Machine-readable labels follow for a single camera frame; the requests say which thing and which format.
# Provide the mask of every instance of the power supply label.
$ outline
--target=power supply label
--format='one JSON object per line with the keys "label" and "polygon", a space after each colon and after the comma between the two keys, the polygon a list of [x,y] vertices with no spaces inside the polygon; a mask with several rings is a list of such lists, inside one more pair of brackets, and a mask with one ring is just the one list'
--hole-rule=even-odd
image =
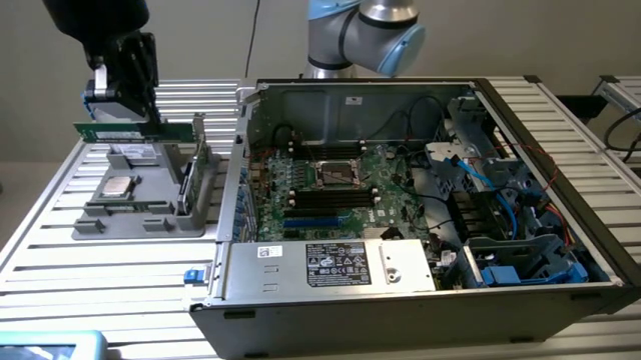
{"label": "power supply label", "polygon": [[306,244],[306,255],[311,287],[371,285],[363,242]]}

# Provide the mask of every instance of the white wall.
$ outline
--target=white wall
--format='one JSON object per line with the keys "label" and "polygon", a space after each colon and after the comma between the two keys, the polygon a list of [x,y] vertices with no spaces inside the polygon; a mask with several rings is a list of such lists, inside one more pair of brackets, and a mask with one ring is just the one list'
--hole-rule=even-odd
{"label": "white wall", "polygon": [[[600,74],[641,74],[640,0],[414,0],[429,38],[407,75],[537,74],[561,93]],[[162,78],[240,77],[255,0],[147,0]],[[295,77],[307,2],[262,0],[251,77]],[[0,1],[0,160],[59,161],[87,115],[79,43],[39,0]]]}

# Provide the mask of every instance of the green circuit board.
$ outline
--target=green circuit board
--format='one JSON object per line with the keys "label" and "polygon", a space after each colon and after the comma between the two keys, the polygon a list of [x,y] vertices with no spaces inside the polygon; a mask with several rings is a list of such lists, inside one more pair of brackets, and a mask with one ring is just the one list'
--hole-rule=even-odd
{"label": "green circuit board", "polygon": [[[269,171],[265,172],[266,175],[263,174],[262,183],[269,185],[258,186],[255,191],[259,208],[258,240],[261,242],[375,239],[379,237],[379,233],[390,227],[398,228],[405,239],[427,238],[425,220],[414,219],[421,202],[391,182],[398,160],[386,159],[387,146],[379,146],[383,148],[379,148],[378,151],[369,149],[355,161],[359,184],[343,184],[337,181],[333,185],[326,185],[323,190],[319,190],[317,186],[314,161],[293,160],[287,154],[279,151],[265,159],[262,167]],[[338,227],[297,228],[299,236],[295,238],[283,236],[287,230],[283,227],[285,211],[291,208],[287,199],[293,188],[297,191],[325,191],[347,188],[370,189],[371,187],[378,188],[381,201],[373,207],[338,209]],[[403,207],[409,217],[414,219],[413,222],[407,217],[403,220]]]}

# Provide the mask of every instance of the motherboard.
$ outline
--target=motherboard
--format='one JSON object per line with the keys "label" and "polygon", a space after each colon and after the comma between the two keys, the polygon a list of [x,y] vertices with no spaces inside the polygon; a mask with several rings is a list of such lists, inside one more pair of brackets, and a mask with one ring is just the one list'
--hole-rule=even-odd
{"label": "motherboard", "polygon": [[394,146],[290,150],[251,165],[261,242],[427,238],[423,206],[391,180]]}

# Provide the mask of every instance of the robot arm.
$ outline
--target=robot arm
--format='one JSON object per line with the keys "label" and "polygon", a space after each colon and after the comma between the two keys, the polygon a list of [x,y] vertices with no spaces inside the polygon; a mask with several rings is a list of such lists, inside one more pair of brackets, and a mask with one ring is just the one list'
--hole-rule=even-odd
{"label": "robot arm", "polygon": [[43,0],[58,29],[80,41],[94,79],[84,98],[102,122],[158,124],[155,38],[144,0]]}
{"label": "robot arm", "polygon": [[411,0],[310,0],[305,77],[355,75],[354,65],[389,77],[405,71],[425,40]]}

